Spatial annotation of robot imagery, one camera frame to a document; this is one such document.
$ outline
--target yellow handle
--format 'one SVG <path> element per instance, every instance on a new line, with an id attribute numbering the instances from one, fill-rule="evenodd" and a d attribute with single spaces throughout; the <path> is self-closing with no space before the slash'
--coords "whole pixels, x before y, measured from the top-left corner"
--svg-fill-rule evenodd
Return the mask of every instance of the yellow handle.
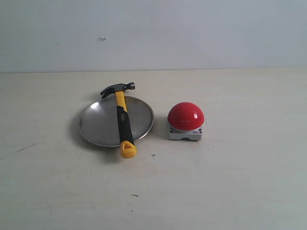
<path id="1" fill-rule="evenodd" d="M 122 158 L 132 158 L 136 155 L 137 150 L 135 145 L 125 140 L 120 144 L 120 155 Z"/>
<path id="2" fill-rule="evenodd" d="M 115 96 L 116 96 L 117 105 L 120 106 L 120 107 L 123 107 L 124 110 L 127 112 L 124 92 L 123 91 L 115 92 Z M 120 144 L 120 155 L 122 156 L 122 158 L 132 158 L 136 155 L 136 153 L 137 153 L 136 147 L 131 142 L 129 142 L 127 140 L 121 142 L 121 144 Z"/>

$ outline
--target black rubber grip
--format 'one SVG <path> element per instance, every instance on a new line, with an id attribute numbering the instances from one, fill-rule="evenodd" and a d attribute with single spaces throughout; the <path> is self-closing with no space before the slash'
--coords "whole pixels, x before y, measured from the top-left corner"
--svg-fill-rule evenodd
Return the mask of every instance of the black rubber grip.
<path id="1" fill-rule="evenodd" d="M 128 113 L 121 106 L 117 106 L 117 121 L 120 142 L 127 140 L 134 144 Z"/>

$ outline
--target white wall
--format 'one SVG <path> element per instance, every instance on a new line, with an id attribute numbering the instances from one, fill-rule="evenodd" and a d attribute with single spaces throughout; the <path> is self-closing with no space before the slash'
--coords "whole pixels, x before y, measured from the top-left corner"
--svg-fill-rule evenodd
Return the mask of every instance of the white wall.
<path id="1" fill-rule="evenodd" d="M 302 66 L 306 12 L 306 0 L 3 0 L 0 72 Z"/>

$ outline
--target hammer handle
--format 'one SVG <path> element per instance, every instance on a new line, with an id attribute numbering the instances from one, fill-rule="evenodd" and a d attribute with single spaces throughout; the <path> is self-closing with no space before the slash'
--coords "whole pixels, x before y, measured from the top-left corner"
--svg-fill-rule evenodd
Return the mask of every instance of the hammer handle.
<path id="1" fill-rule="evenodd" d="M 117 120 L 120 139 L 120 154 L 123 158 L 132 158 L 137 150 L 134 145 L 133 136 L 130 127 L 130 120 L 127 112 L 124 92 L 115 92 L 117 103 Z"/>

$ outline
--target plate rim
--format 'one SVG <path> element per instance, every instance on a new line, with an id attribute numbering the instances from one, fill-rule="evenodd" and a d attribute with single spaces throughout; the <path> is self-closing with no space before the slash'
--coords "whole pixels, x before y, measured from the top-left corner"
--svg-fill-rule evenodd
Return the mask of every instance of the plate rim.
<path id="1" fill-rule="evenodd" d="M 137 98 L 137 97 L 131 97 L 131 96 L 125 96 L 125 97 L 129 97 L 129 98 L 133 98 L 133 99 L 136 99 L 136 100 L 138 100 L 138 101 L 141 101 L 142 103 L 144 103 L 144 104 L 149 108 L 149 110 L 150 110 L 150 112 L 151 112 L 151 114 L 152 114 L 152 122 L 151 122 L 151 124 L 150 124 L 148 130 L 146 130 L 146 132 L 145 132 L 143 135 L 141 135 L 139 138 L 133 140 L 134 142 L 136 142 L 136 141 L 142 139 L 144 136 L 146 136 L 146 135 L 149 133 L 149 131 L 152 129 L 152 127 L 153 127 L 153 125 L 154 125 L 154 111 L 153 111 L 153 109 L 149 106 L 148 103 L 146 103 L 145 101 L 143 101 L 143 100 L 141 100 L 141 99 L 139 99 L 139 98 Z M 114 98 L 114 96 L 111 96 L 111 97 L 107 97 L 107 98 L 101 99 L 101 100 L 96 101 L 96 102 L 92 103 L 91 105 L 89 105 L 89 106 L 81 113 L 81 115 L 79 116 L 79 120 L 78 120 L 78 130 L 79 130 L 79 133 L 81 134 L 81 136 L 83 137 L 83 139 L 85 139 L 85 140 L 88 141 L 89 143 L 91 143 L 91 144 L 93 144 L 93 145 L 96 145 L 96 146 L 99 146 L 99 147 L 110 147 L 110 148 L 113 148 L 113 147 L 119 147 L 120 144 L 119 144 L 119 145 L 102 145 L 102 144 L 98 144 L 98 143 L 95 143 L 95 142 L 91 141 L 91 140 L 90 140 L 89 138 L 87 138 L 87 137 L 83 134 L 83 132 L 81 131 L 81 125 L 80 125 L 80 124 L 81 124 L 81 119 L 82 119 L 83 115 L 85 114 L 85 112 L 87 112 L 87 111 L 91 108 L 91 106 L 92 106 L 93 104 L 95 104 L 95 103 L 97 103 L 97 102 L 100 102 L 100 101 L 104 101 L 104 100 L 106 100 L 106 99 L 110 99 L 110 98 Z"/>

